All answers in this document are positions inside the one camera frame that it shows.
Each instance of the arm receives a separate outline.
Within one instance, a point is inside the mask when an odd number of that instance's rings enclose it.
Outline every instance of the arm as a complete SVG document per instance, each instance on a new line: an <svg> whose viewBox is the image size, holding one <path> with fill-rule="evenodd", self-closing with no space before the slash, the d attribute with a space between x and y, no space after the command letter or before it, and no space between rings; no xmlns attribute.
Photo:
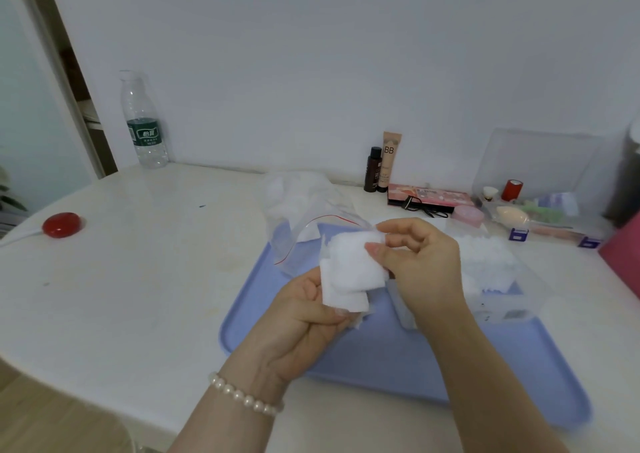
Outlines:
<svg viewBox="0 0 640 453"><path fill-rule="evenodd" d="M284 286L218 375L272 406L311 367L352 315L322 304L320 270ZM167 453L257 453L265 450L273 417L256 413L209 387Z"/></svg>
<svg viewBox="0 0 640 453"><path fill-rule="evenodd" d="M456 241L419 218L378 229L388 233L387 245L368 243L367 250L396 275L433 349L465 451L566 452L469 311Z"/></svg>

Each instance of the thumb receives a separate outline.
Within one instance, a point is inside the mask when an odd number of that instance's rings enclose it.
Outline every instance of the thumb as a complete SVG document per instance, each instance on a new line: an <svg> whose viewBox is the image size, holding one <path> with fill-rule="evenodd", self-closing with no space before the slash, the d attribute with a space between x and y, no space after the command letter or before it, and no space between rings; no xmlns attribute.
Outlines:
<svg viewBox="0 0 640 453"><path fill-rule="evenodd" d="M349 316L347 310L332 308L317 301L296 299L293 300L292 307L294 318L306 323L335 325Z"/></svg>
<svg viewBox="0 0 640 453"><path fill-rule="evenodd" d="M374 261L380 264L382 267L387 268L392 273L396 274L399 271L399 266L406 259L406 252L395 251L384 244L378 242L367 242L364 245L369 255Z"/></svg>

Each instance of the hand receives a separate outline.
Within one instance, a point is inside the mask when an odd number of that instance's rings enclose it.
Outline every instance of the hand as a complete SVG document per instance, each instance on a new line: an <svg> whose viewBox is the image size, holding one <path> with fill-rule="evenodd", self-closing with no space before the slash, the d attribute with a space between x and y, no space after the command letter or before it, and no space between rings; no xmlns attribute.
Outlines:
<svg viewBox="0 0 640 453"><path fill-rule="evenodd" d="M322 304L316 267L278 292L220 376L256 398L279 402L287 385L316 362L354 316Z"/></svg>
<svg viewBox="0 0 640 453"><path fill-rule="evenodd" d="M455 239L421 218L395 218L377 228L387 233L387 245L368 242L365 248L396 275L398 290L418 321L431 313L466 308Z"/></svg>

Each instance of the table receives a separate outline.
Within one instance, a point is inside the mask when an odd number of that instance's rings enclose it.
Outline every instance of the table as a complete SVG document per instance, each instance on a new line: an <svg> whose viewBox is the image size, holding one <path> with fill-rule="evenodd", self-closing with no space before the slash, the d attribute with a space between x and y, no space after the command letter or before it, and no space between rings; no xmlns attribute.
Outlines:
<svg viewBox="0 0 640 453"><path fill-rule="evenodd" d="M266 243L260 179L132 166L34 214L22 229L60 211L86 227L0 248L0 356L166 449L225 360L218 329ZM369 220L407 215L383 194L340 190ZM639 451L640 301L594 251L510 245L556 290L541 319L593 402L593 423L562 439ZM450 410L426 401L306 378L285 400L269 452L461 450Z"/></svg>

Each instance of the pink jar lid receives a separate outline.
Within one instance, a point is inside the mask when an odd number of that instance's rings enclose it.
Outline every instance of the pink jar lid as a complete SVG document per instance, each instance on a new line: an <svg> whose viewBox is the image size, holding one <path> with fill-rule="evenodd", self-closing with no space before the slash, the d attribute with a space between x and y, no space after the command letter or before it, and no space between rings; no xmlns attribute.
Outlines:
<svg viewBox="0 0 640 453"><path fill-rule="evenodd" d="M484 213L482 210L472 207L470 205L458 205L453 209L453 215L451 218L455 218L460 222L473 225L475 228L479 228L484 220Z"/></svg>

